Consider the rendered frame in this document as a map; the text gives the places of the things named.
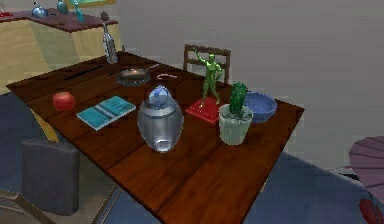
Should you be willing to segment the green statue on red base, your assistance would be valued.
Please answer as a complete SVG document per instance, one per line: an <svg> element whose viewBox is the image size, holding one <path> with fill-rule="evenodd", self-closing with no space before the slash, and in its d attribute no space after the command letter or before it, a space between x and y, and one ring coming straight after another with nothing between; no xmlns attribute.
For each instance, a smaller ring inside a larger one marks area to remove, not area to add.
<svg viewBox="0 0 384 224"><path fill-rule="evenodd" d="M216 91L216 83L222 75L222 68L215 61L215 55L213 53L209 53L208 58L203 59L196 46L193 46L192 49L196 53L197 59L205 66L206 75L202 86L202 98L188 107L186 112L215 124L219 118L218 110L220 104L220 96Z"/></svg>

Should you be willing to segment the silver kettle with blue knob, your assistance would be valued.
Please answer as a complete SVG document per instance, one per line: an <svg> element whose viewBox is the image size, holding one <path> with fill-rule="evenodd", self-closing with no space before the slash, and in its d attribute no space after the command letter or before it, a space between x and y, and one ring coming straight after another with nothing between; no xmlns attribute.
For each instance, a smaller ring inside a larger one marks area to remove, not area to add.
<svg viewBox="0 0 384 224"><path fill-rule="evenodd" d="M140 105L137 126L143 140L156 152L166 153L174 148L183 124L183 112L165 86L153 89Z"/></svg>

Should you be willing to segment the green cactus in pale pot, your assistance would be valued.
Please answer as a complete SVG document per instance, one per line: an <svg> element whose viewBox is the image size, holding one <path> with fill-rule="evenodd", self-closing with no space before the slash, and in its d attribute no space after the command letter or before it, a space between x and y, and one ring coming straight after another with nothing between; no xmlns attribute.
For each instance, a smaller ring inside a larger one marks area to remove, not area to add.
<svg viewBox="0 0 384 224"><path fill-rule="evenodd" d="M219 108L220 138L227 145L240 145L253 119L253 112L244 104L246 93L244 83L234 83L229 103Z"/></svg>

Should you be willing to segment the dark brown wooden table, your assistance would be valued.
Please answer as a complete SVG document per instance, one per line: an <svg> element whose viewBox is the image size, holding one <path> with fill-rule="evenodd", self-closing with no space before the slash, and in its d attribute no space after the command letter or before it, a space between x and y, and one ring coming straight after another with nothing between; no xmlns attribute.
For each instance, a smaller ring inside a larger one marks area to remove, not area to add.
<svg viewBox="0 0 384 224"><path fill-rule="evenodd" d="M146 69L151 79L139 86L122 86L123 69ZM164 81L182 108L196 102L203 77L128 52L116 64L99 57L10 84L10 90L37 115L163 224L241 224L298 123L303 108L280 101L265 123L250 126L245 141L229 146L219 128L190 114L184 116L179 142L168 153L153 151L141 138L137 115L129 113L95 131L76 114L109 97L138 105ZM75 106L58 111L53 96L69 92Z"/></svg>

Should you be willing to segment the dark brown wooden chair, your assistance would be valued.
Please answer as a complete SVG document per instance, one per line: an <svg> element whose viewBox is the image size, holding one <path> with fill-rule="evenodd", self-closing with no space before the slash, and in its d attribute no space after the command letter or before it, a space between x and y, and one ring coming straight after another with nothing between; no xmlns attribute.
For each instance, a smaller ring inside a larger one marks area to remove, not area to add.
<svg viewBox="0 0 384 224"><path fill-rule="evenodd" d="M183 61L183 69L185 71L188 70L188 65L201 65L203 66L204 63L199 60L198 58L190 58L189 53L190 52L196 52L198 54L206 53L207 55L215 55L215 56L223 56L225 58L224 63L220 63L220 67L224 71L224 78L223 82L225 84L229 83L229 72L230 72L230 61L231 61L231 51L228 49L219 49L214 47L205 47L205 46L198 46L198 45L191 45L191 44L185 44L184 45L184 61Z"/></svg>

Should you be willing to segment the dark frying pan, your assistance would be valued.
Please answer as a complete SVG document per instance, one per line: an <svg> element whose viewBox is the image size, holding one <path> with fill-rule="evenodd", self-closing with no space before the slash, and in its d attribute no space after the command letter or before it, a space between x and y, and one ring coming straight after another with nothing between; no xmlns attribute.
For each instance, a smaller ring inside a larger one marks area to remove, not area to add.
<svg viewBox="0 0 384 224"><path fill-rule="evenodd" d="M151 79L151 70L158 67L152 65L146 69L123 69L117 72L116 81L122 86L139 86Z"/></svg>

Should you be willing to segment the blue bowl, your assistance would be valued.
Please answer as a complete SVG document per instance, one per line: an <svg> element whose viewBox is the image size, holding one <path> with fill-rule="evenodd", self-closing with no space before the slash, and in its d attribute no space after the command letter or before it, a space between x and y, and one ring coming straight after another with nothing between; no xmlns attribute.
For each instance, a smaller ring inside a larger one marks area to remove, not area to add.
<svg viewBox="0 0 384 224"><path fill-rule="evenodd" d="M271 118L277 109L277 102L259 92L247 92L244 105L253 112L253 123L263 123Z"/></svg>

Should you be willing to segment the teal book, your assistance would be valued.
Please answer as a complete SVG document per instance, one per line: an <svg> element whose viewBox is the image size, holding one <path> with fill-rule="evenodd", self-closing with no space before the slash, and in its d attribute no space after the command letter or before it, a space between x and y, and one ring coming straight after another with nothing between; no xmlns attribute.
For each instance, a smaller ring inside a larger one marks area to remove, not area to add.
<svg viewBox="0 0 384 224"><path fill-rule="evenodd" d="M98 131L135 109L134 104L119 96L113 96L77 113L76 116L95 131Z"/></svg>

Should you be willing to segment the silver pepper mill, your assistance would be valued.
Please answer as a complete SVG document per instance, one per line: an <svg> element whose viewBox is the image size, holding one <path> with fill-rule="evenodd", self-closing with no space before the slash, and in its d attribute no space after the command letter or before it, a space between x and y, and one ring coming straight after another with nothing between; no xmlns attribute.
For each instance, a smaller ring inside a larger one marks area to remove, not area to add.
<svg viewBox="0 0 384 224"><path fill-rule="evenodd" d="M105 11L101 13L101 20L103 21L103 47L105 56L109 64L115 64L118 62L118 56L114 39L108 31L107 21L109 20L109 16Z"/></svg>

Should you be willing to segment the red apple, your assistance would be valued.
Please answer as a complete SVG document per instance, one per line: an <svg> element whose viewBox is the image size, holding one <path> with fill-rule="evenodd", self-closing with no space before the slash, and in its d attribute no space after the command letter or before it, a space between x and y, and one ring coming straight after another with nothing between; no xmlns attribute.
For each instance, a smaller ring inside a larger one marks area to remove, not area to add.
<svg viewBox="0 0 384 224"><path fill-rule="evenodd" d="M69 92L59 92L53 96L53 106L58 111L69 111L75 106L75 98Z"/></svg>

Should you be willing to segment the teal bottle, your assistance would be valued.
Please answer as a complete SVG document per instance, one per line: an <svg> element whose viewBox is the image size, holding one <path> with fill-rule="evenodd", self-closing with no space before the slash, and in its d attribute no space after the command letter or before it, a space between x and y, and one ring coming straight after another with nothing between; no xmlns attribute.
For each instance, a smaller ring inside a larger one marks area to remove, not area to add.
<svg viewBox="0 0 384 224"><path fill-rule="evenodd" d="M79 22L83 23L85 21L85 19L84 19L82 11L79 8L78 1L77 0L72 0L72 4L73 4L73 6L75 8L75 13L76 13L76 16L77 16L77 20Z"/></svg>

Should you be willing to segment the yellow cabinet with maroon worktop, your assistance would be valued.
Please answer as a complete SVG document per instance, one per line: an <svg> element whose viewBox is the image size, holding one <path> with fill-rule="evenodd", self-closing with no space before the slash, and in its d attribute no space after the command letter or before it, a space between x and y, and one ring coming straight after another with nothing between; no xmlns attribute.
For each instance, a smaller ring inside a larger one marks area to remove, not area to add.
<svg viewBox="0 0 384 224"><path fill-rule="evenodd" d="M91 15L80 22L51 9L44 18L0 17L0 95L10 83L102 56L102 36L102 20Z"/></svg>

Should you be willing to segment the small silver blue kettle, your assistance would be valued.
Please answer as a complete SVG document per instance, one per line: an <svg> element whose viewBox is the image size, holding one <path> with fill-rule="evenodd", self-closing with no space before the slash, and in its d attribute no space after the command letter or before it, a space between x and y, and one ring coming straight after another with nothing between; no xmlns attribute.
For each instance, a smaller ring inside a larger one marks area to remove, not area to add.
<svg viewBox="0 0 384 224"><path fill-rule="evenodd" d="M32 10L32 16L35 18L44 18L48 16L48 11L44 9L39 2L35 1L33 3L34 8Z"/></svg>

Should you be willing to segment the red object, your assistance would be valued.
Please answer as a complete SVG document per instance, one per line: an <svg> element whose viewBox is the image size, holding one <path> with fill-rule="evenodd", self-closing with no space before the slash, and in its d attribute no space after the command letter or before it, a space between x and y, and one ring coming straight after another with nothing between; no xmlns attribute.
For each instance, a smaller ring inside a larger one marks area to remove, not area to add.
<svg viewBox="0 0 384 224"><path fill-rule="evenodd" d="M371 200L361 199L359 209L367 224L384 224L384 215L377 205L373 205Z"/></svg>

